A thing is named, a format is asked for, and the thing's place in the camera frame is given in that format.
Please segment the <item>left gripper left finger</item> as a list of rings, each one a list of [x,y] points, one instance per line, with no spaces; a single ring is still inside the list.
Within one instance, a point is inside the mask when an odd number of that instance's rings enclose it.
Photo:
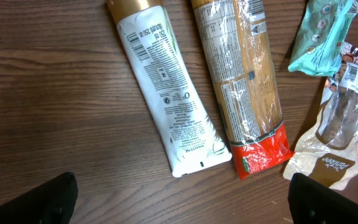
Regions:
[[[74,173],[64,172],[0,205],[0,223],[69,223],[77,197]]]

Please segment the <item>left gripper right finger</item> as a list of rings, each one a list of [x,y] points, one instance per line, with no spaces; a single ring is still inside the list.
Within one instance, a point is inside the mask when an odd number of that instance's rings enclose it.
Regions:
[[[358,204],[301,173],[291,179],[288,204],[294,224],[358,223]]]

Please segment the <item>beige brown snack pouch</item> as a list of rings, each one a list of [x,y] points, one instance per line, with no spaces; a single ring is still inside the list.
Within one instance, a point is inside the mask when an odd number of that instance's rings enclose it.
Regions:
[[[324,84],[316,124],[298,140],[283,171],[301,173],[334,190],[358,175],[358,47],[344,42],[341,66]]]

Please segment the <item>teal snack wrapper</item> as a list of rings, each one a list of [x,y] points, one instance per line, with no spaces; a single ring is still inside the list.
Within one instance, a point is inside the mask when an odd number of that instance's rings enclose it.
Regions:
[[[341,49],[357,14],[356,0],[309,0],[288,71],[333,76],[341,66]]]

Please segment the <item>white shampoo tube gold cap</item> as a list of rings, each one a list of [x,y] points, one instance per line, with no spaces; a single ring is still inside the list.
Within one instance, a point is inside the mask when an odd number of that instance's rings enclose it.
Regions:
[[[232,158],[191,81],[162,1],[107,0],[130,65],[152,114],[172,175]]]

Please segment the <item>orange spaghetti pasta package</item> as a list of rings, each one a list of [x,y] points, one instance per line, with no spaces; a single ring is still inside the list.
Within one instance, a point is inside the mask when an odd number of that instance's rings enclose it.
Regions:
[[[262,0],[191,0],[240,179],[289,160]]]

